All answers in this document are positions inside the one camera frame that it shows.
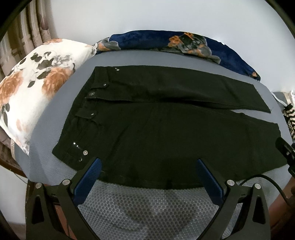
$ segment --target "blue blanket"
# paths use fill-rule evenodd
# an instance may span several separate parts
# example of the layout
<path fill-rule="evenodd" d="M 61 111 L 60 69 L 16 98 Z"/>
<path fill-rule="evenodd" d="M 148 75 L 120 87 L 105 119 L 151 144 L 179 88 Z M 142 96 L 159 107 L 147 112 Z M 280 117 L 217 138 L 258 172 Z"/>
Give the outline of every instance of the blue blanket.
<path fill-rule="evenodd" d="M 97 48 L 96 54 L 127 49 L 190 54 L 211 60 L 229 70 L 260 81 L 258 73 L 234 50 L 216 40 L 194 33 L 137 30 L 114 34 L 100 40 L 94 46 Z"/>

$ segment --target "white pillow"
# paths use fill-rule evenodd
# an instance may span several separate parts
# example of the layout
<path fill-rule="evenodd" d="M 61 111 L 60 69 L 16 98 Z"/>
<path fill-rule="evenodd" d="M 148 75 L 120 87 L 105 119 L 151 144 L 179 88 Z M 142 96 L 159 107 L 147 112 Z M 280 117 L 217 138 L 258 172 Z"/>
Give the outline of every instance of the white pillow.
<path fill-rule="evenodd" d="M 26 153 L 32 131 L 49 101 L 96 48 L 52 39 L 22 59 L 0 83 L 0 126 Z"/>

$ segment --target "mattress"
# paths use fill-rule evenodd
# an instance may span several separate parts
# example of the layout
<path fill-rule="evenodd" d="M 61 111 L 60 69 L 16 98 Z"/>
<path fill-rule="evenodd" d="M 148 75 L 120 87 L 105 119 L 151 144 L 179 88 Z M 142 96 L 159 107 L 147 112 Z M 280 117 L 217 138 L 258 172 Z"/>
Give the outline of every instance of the mattress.
<path fill-rule="evenodd" d="M 51 153 L 72 103 L 95 66 L 126 65 L 195 69 L 253 84 L 271 113 L 244 109 L 234 111 L 277 123 L 281 136 L 289 144 L 292 143 L 280 107 L 267 87 L 256 80 L 191 56 L 145 50 L 112 51 L 92 57 L 56 93 L 32 133 L 28 156 L 15 146 L 16 161 L 29 180 L 56 185 L 74 176 L 75 171 Z M 287 169 L 288 166 L 283 166 L 265 174 L 284 188 L 291 177 Z M 251 186 L 256 182 L 262 185 L 269 206 L 276 199 L 278 191 L 264 179 L 253 179 L 246 185 Z M 236 207 L 224 236 L 230 234 L 240 207 Z M 97 180 L 79 209 L 101 239 L 196 239 L 218 207 L 211 203 L 204 188 L 139 189 Z"/>

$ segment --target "silver screw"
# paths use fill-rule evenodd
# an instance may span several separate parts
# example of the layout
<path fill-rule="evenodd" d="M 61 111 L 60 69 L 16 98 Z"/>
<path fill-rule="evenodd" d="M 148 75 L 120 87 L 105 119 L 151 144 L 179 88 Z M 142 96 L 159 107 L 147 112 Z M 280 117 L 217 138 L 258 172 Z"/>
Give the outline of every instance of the silver screw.
<path fill-rule="evenodd" d="M 261 185 L 260 184 L 258 184 L 258 183 L 255 183 L 255 185 L 254 185 L 257 189 L 260 189 L 261 188 Z"/>
<path fill-rule="evenodd" d="M 235 184 L 235 182 L 233 180 L 228 180 L 227 184 L 230 185 L 230 186 L 233 186 Z"/>
<path fill-rule="evenodd" d="M 42 183 L 38 182 L 38 183 L 36 184 L 36 188 L 40 188 L 40 187 L 42 187 Z"/>
<path fill-rule="evenodd" d="M 70 180 L 69 179 L 65 179 L 65 180 L 63 180 L 63 185 L 68 185 L 70 183 Z"/>

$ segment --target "beige curtain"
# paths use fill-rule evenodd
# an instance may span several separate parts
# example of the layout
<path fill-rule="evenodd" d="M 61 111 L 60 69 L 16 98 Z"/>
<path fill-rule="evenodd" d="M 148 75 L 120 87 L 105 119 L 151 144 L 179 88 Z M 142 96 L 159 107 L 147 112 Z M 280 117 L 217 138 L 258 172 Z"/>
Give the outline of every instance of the beige curtain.
<path fill-rule="evenodd" d="M 28 53 L 50 39 L 44 0 L 32 0 L 0 42 L 0 81 Z"/>

